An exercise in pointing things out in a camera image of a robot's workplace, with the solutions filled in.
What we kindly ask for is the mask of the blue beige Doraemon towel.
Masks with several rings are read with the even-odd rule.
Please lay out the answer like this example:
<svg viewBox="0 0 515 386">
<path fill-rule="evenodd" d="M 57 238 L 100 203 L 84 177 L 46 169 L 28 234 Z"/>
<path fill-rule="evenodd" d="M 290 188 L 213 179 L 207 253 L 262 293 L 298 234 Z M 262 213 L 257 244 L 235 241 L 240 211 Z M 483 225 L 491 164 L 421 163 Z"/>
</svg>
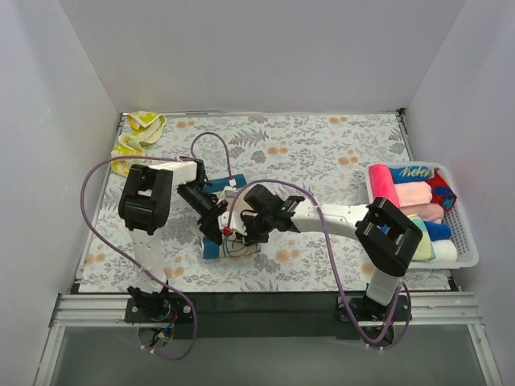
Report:
<svg viewBox="0 0 515 386">
<path fill-rule="evenodd" d="M 245 184 L 247 184 L 245 175 L 235 174 L 232 178 L 224 177 L 221 179 L 212 179 L 210 185 L 204 187 L 203 192 L 215 195 L 220 200 L 220 193 L 224 187 L 232 186 L 240 189 Z M 216 245 L 204 236 L 201 242 L 201 249 L 205 260 L 214 260 L 223 257 L 236 259 L 240 257 L 250 257 L 255 253 L 261 252 L 261 245 L 244 245 L 242 238 L 237 238 L 236 235 L 222 236 L 222 244 Z"/>
</svg>

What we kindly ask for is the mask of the yellow lemon print towel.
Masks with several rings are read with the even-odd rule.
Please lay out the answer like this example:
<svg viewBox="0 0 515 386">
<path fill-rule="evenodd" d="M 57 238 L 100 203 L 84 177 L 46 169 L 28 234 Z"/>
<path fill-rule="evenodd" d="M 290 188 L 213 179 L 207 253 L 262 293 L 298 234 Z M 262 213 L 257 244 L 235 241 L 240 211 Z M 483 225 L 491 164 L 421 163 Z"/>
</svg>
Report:
<svg viewBox="0 0 515 386">
<path fill-rule="evenodd" d="M 144 156 L 145 148 L 156 143 L 163 135 L 166 122 L 167 119 L 161 113 L 142 110 L 129 113 L 126 123 L 131 131 L 123 132 L 118 136 L 111 151 L 111 157 Z"/>
</svg>

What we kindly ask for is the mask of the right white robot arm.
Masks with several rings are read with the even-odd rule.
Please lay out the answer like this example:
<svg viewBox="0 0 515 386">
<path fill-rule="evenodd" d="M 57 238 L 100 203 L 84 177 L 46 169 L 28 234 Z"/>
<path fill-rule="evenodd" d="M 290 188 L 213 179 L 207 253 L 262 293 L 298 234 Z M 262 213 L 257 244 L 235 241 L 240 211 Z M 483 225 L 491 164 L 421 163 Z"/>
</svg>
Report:
<svg viewBox="0 0 515 386">
<path fill-rule="evenodd" d="M 394 293 L 423 236 L 391 201 L 376 198 L 368 205 L 319 205 L 302 196 L 281 199 L 261 184 L 250 188 L 244 201 L 253 211 L 241 217 L 246 243 L 265 243 L 272 231 L 326 232 L 360 242 L 374 266 L 361 302 L 365 313 L 377 320 L 391 313 Z"/>
</svg>

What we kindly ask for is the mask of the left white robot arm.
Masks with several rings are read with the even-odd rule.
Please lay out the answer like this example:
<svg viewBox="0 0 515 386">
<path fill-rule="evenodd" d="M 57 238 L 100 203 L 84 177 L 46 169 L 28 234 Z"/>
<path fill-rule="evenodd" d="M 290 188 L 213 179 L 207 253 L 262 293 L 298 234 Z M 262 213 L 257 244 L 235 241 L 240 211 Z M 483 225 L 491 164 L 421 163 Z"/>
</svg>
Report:
<svg viewBox="0 0 515 386">
<path fill-rule="evenodd" d="M 138 283 L 128 288 L 137 310 L 154 322 L 168 319 L 175 309 L 169 291 L 162 255 L 162 230 L 171 209 L 172 193 L 177 192 L 200 215 L 197 221 L 203 235 L 215 246 L 222 245 L 218 218 L 228 203 L 208 194 L 204 162 L 180 160 L 160 165 L 135 164 L 130 168 L 118 214 L 124 220 L 134 243 L 138 262 Z"/>
</svg>

